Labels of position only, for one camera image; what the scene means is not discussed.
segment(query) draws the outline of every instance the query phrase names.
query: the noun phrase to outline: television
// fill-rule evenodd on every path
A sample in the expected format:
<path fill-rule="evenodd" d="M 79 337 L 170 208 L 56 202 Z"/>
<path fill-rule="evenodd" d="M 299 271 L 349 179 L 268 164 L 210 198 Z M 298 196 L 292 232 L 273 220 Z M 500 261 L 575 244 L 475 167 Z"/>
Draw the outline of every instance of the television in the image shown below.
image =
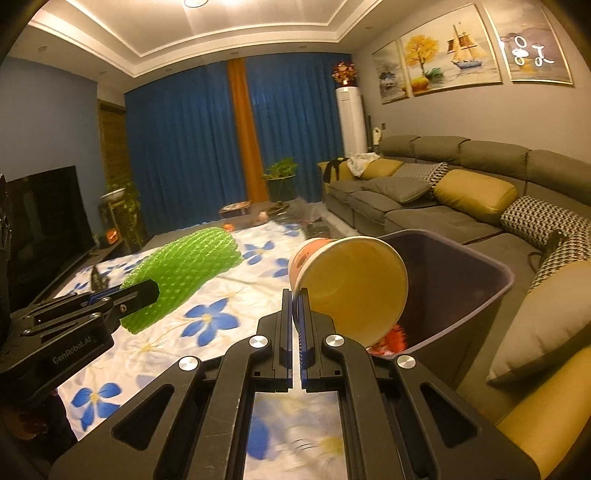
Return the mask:
<path fill-rule="evenodd" d="M 8 288 L 12 312 L 43 299 L 94 247 L 76 167 L 7 182 L 11 204 Z"/>

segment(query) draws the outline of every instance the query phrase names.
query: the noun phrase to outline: picture frame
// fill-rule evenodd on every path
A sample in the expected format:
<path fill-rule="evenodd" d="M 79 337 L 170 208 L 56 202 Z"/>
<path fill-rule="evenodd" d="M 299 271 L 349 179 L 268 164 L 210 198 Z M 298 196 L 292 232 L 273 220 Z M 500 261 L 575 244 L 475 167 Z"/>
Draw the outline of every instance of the picture frame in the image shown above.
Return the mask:
<path fill-rule="evenodd" d="M 413 95 L 499 85 L 501 71 L 474 3 L 456 8 L 401 37 Z"/>
<path fill-rule="evenodd" d="M 378 75 L 382 105 L 409 98 L 400 39 L 396 39 L 372 53 L 372 59 Z"/>
<path fill-rule="evenodd" d="M 537 0 L 486 0 L 484 7 L 512 82 L 574 86 L 556 32 Z"/>

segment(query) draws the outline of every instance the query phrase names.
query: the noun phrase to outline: gray sofa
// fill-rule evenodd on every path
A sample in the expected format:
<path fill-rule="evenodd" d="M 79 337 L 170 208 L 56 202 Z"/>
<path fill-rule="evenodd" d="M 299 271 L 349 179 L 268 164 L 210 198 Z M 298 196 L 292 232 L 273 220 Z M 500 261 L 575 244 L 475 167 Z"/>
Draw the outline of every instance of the gray sofa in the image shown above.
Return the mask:
<path fill-rule="evenodd" d="M 545 200 L 591 219 L 591 163 L 519 145 L 416 135 L 384 139 L 382 155 L 405 163 L 447 162 L 450 170 L 471 170 L 503 179 L 516 185 L 519 195 Z M 403 206 L 379 193 L 363 191 L 363 184 L 343 182 L 346 186 L 343 191 L 338 181 L 333 182 L 325 194 L 327 208 L 361 234 L 381 236 L 405 229 L 425 229 L 468 245 L 514 272 L 514 286 L 504 297 L 482 349 L 457 388 L 486 418 L 499 423 L 548 378 L 546 372 L 503 386 L 494 387 L 486 382 L 495 353 L 534 279 L 530 254 L 538 249 L 498 225 L 480 222 L 435 201 Z M 571 448 L 570 457 L 567 455 L 548 478 L 579 478 L 576 472 L 584 471 L 581 462 L 587 461 L 581 449 L 590 447 L 588 421 Z"/>

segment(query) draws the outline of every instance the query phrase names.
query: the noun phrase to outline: yellow tree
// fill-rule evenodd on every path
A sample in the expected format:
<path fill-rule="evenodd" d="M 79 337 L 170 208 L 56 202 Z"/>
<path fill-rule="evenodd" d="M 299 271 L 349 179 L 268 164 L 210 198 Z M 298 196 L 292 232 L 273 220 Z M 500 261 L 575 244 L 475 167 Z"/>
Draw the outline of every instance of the yellow tree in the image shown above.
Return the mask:
<path fill-rule="evenodd" d="M 432 60 L 439 52 L 439 42 L 432 37 L 425 35 L 415 35 L 411 37 L 406 44 L 406 60 L 409 65 L 421 66 L 423 76 L 425 75 L 425 64 Z"/>

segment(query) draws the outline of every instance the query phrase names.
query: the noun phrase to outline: sailboat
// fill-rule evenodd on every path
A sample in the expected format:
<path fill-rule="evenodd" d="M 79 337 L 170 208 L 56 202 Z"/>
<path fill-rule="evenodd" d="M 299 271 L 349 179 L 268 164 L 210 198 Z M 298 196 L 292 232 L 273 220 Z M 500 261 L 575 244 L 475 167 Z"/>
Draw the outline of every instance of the sailboat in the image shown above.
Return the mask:
<path fill-rule="evenodd" d="M 454 37 L 447 41 L 447 53 L 453 53 L 452 63 L 460 70 L 481 67 L 482 62 L 474 57 L 475 53 L 472 50 L 478 48 L 478 45 L 473 42 L 466 32 L 462 32 L 460 35 L 455 25 L 453 31 Z"/>

